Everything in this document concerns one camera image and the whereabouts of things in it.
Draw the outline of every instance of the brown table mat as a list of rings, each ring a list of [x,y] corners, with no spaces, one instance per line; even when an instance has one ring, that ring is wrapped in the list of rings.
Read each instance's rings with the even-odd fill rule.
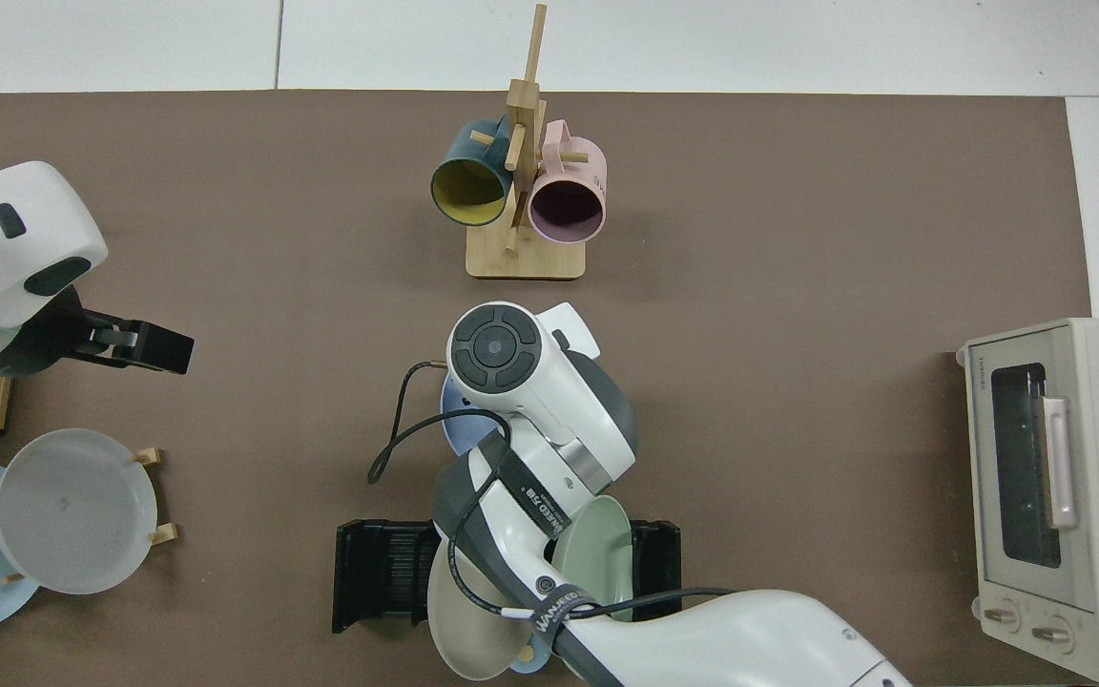
[[[0,96],[0,168],[42,159],[97,218],[87,308],[195,336],[186,378],[22,379],[0,464],[48,430],[160,445],[182,538],[92,597],[0,625],[0,684],[460,684],[426,625],[330,633],[333,532],[424,519],[433,430],[367,487],[407,366],[481,300],[570,300],[639,412],[630,517],[684,528],[685,581],[786,588],[917,684],[1074,679],[987,639],[951,353],[1087,315],[1063,100],[551,95],[604,148],[575,282],[476,281],[429,176],[498,92]],[[440,378],[415,378],[410,422]],[[533,678],[577,684],[554,662]]]

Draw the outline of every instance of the black cable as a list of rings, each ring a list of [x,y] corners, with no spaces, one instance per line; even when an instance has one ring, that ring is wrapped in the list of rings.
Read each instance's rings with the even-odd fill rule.
[[[487,409],[448,410],[448,412],[439,413],[429,417],[426,419],[423,419],[422,421],[415,423],[413,426],[410,426],[409,430],[402,431],[401,434],[393,435],[392,440],[388,441],[388,445],[385,446],[382,452],[379,452],[379,455],[376,456],[375,461],[373,461],[371,469],[367,470],[367,484],[375,484],[379,481],[379,478],[382,477],[382,475],[385,474],[385,469],[388,467],[388,461],[392,458],[393,448],[396,448],[397,445],[401,443],[401,441],[409,439],[411,434],[414,434],[415,431],[423,430],[423,428],[431,426],[436,422],[445,421],[445,419],[451,419],[454,417],[462,417],[462,415],[488,417],[489,419],[492,419],[492,421],[497,422],[498,426],[501,428],[502,440],[504,441],[510,440],[511,425],[507,423],[507,418],[496,413],[493,410],[487,410]]]
[[[406,372],[406,378],[401,379],[401,391],[397,395],[397,410],[393,412],[393,430],[388,435],[388,441],[397,439],[397,430],[401,426],[401,409],[406,406],[406,387],[409,387],[409,379],[414,377],[415,372],[423,368],[448,369],[448,365],[444,361],[423,361],[418,365],[411,366]]]
[[[618,603],[608,603],[606,606],[595,606],[595,608],[579,611],[570,611],[567,613],[567,620],[596,618],[598,614],[615,613],[626,609],[635,609],[639,608],[639,606],[663,603],[663,601],[675,601],[677,599],[684,599],[685,597],[723,597],[724,595],[732,595],[732,592],[734,592],[732,589],[724,589],[723,587],[689,587],[686,589],[655,591],[654,595],[645,595],[644,597],[637,597],[637,599],[618,601]]]
[[[469,501],[469,506],[466,508],[466,512],[462,514],[460,519],[457,521],[457,525],[452,528],[452,534],[448,535],[448,570],[452,573],[452,580],[457,584],[457,588],[460,589],[462,595],[466,596],[467,599],[477,605],[477,608],[492,612],[495,614],[502,614],[502,607],[490,603],[488,600],[482,599],[482,597],[477,596],[477,592],[469,588],[469,584],[466,584],[466,578],[460,577],[460,570],[457,569],[457,539],[460,536],[460,532],[466,528],[466,522],[469,521],[471,514],[477,510],[477,506],[481,503],[482,497],[489,488],[498,481],[498,465],[489,468],[489,476],[474,491],[473,499]]]

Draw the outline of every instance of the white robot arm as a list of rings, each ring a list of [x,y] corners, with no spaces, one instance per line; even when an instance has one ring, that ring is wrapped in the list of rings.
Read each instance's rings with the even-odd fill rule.
[[[455,384],[508,418],[510,441],[492,433],[448,466],[433,518],[462,565],[526,609],[502,614],[529,619],[593,686],[907,686],[837,614],[790,591],[733,592],[644,622],[584,618],[589,597],[545,561],[546,542],[633,464],[636,430],[595,356],[573,348],[568,330],[598,353],[575,310],[551,313],[485,303],[457,322],[446,348]]]
[[[186,372],[191,339],[80,306],[73,284],[108,254],[56,169],[33,162],[0,170],[0,375],[23,377],[60,357]]]

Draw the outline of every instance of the oven window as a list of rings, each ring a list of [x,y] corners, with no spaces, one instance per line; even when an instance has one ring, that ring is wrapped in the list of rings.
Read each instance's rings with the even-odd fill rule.
[[[1046,567],[1063,562],[1059,531],[1046,524],[1041,399],[1045,366],[1017,365],[990,374],[995,453],[999,459],[999,519],[1003,552]]]

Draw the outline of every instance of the toaster oven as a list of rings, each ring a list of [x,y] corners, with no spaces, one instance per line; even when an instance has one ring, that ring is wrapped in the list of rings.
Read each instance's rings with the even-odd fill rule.
[[[981,630],[1099,682],[1099,319],[966,343]]]

